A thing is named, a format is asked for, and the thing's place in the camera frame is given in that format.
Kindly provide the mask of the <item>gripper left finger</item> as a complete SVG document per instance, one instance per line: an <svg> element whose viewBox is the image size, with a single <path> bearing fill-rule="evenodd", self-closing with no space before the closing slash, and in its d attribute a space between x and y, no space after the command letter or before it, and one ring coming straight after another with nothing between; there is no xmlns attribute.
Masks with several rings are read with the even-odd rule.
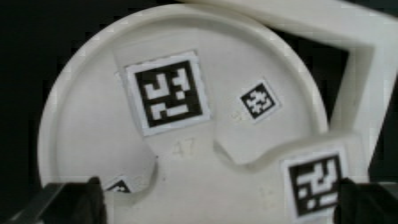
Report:
<svg viewBox="0 0 398 224"><path fill-rule="evenodd" d="M49 183L5 224L106 224L99 178Z"/></svg>

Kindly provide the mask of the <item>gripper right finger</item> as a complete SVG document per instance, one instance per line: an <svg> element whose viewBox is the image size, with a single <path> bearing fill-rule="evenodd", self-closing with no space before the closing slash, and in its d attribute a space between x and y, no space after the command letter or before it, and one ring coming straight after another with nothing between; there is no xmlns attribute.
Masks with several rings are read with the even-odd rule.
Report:
<svg viewBox="0 0 398 224"><path fill-rule="evenodd" d="M398 224L398 182L339 181L336 224Z"/></svg>

